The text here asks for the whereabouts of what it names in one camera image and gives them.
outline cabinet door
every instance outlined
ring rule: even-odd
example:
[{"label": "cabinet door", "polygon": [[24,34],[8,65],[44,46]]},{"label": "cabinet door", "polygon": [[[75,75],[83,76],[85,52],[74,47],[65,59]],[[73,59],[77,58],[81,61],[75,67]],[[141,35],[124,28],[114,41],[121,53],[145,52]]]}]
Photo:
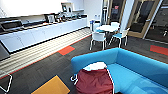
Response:
[{"label": "cabinet door", "polygon": [[5,45],[5,47],[8,49],[9,52],[13,52],[13,51],[19,50],[24,47],[22,42],[20,41],[20,38],[17,36],[6,38],[1,41]]},{"label": "cabinet door", "polygon": [[63,34],[62,33],[62,29],[61,29],[61,24],[54,24],[53,33],[54,33],[55,37],[60,36],[60,35]]},{"label": "cabinet door", "polygon": [[79,4],[79,10],[84,10],[83,0],[78,0]]},{"label": "cabinet door", "polygon": [[33,34],[33,37],[36,43],[39,43],[45,40],[45,35],[44,35],[45,32],[42,30],[42,28],[31,29],[31,32]]},{"label": "cabinet door", "polygon": [[73,11],[84,10],[83,8],[83,0],[72,0]]},{"label": "cabinet door", "polygon": [[67,22],[61,23],[62,33],[63,34],[66,34],[68,32],[67,26],[68,26]]},{"label": "cabinet door", "polygon": [[50,25],[50,26],[44,26],[43,30],[45,32],[45,38],[46,38],[46,40],[52,39],[52,38],[55,37],[52,25]]},{"label": "cabinet door", "polygon": [[24,31],[21,31],[21,32],[24,32],[24,33],[21,34],[21,35],[18,35],[18,37],[20,38],[24,47],[28,47],[28,46],[31,46],[31,45],[36,43],[31,31],[24,30]]},{"label": "cabinet door", "polygon": [[87,18],[83,18],[83,27],[87,26]]},{"label": "cabinet door", "polygon": [[73,20],[74,30],[78,30],[78,20]]}]

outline red cloth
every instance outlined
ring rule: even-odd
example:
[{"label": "red cloth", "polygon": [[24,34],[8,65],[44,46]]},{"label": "red cloth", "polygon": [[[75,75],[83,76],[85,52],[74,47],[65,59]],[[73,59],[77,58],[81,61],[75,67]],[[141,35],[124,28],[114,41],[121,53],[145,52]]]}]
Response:
[{"label": "red cloth", "polygon": [[107,69],[86,71],[77,74],[76,88],[78,94],[112,94],[113,84]]}]

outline door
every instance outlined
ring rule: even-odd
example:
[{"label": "door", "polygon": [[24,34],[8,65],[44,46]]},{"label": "door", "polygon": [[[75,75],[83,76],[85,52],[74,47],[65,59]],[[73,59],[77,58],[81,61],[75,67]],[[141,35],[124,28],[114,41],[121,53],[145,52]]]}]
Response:
[{"label": "door", "polygon": [[110,24],[111,22],[121,23],[126,0],[110,0],[110,2],[106,24]]},{"label": "door", "polygon": [[159,0],[134,1],[127,24],[127,28],[130,28],[128,35],[139,38],[144,36],[158,3]]}]

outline kitchen appliance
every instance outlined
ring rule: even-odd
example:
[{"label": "kitchen appliance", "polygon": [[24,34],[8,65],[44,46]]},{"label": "kitchen appliance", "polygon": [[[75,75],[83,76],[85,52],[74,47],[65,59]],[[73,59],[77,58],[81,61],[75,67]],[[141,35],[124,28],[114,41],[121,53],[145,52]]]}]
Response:
[{"label": "kitchen appliance", "polygon": [[9,52],[5,49],[4,45],[0,41],[0,60],[10,57]]},{"label": "kitchen appliance", "polygon": [[21,20],[4,21],[4,22],[0,22],[0,25],[4,31],[24,28]]},{"label": "kitchen appliance", "polygon": [[54,23],[56,22],[56,19],[55,19],[55,14],[45,14],[45,18],[46,18],[46,21],[48,23]]}]

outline blue sofa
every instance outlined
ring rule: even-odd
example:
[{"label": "blue sofa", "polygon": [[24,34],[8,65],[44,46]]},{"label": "blue sofa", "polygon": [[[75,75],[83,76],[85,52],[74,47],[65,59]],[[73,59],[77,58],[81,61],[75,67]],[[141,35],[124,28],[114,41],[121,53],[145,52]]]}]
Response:
[{"label": "blue sofa", "polygon": [[73,57],[73,72],[98,61],[107,64],[115,93],[168,94],[168,64],[121,48]]}]

